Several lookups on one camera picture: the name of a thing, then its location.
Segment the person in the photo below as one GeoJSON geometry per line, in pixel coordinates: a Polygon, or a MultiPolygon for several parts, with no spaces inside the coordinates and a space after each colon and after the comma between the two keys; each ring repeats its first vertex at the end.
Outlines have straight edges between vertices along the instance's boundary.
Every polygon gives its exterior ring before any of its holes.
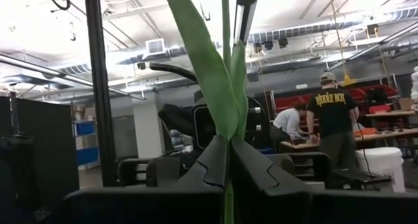
{"type": "Polygon", "coordinates": [[[312,143],[318,142],[314,132],[314,116],[319,120],[319,150],[330,157],[333,168],[354,168],[355,139],[353,125],[359,117],[354,99],[338,89],[335,75],[326,72],[320,77],[321,90],[313,94],[306,113],[312,143]]]}
{"type": "Polygon", "coordinates": [[[300,117],[305,115],[305,103],[295,103],[292,108],[281,111],[270,128],[270,138],[276,145],[280,145],[280,142],[290,141],[291,136],[308,135],[299,129],[300,117]]]}

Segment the white shirt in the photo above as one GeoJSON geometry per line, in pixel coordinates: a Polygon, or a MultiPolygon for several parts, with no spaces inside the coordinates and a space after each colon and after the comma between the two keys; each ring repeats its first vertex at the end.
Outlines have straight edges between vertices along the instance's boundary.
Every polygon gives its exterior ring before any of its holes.
{"type": "Polygon", "coordinates": [[[299,122],[299,112],[295,108],[290,108],[280,112],[274,119],[273,125],[278,129],[281,128],[288,135],[298,135],[299,122]]]}

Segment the black t-shirt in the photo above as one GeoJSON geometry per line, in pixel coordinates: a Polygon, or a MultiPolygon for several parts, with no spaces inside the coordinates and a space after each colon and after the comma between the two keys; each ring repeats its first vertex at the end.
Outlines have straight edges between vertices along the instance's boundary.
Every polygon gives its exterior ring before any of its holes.
{"type": "Polygon", "coordinates": [[[349,111],[357,106],[345,91],[327,88],[313,94],[307,109],[319,119],[321,138],[353,130],[349,111]]]}

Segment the baseball cap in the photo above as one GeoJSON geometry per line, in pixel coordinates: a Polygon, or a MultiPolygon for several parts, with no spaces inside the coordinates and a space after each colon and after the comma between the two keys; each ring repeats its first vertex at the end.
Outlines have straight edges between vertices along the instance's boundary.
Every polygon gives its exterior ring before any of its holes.
{"type": "Polygon", "coordinates": [[[332,74],[331,72],[325,72],[321,75],[319,81],[322,83],[324,81],[328,80],[334,80],[336,81],[335,74],[332,74]]]}

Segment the green plant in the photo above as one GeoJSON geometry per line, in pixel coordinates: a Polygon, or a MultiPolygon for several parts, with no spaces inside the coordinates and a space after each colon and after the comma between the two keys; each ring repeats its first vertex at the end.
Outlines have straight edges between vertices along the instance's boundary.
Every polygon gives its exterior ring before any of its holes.
{"type": "MultiPolygon", "coordinates": [[[[239,42],[231,55],[229,0],[222,0],[223,58],[212,44],[209,31],[191,0],[167,1],[215,122],[216,133],[224,136],[228,145],[233,137],[244,139],[248,112],[245,46],[239,42]]],[[[225,150],[229,156],[229,146],[225,150]]],[[[227,174],[225,223],[231,224],[234,223],[233,188],[228,171],[227,174]]]]}

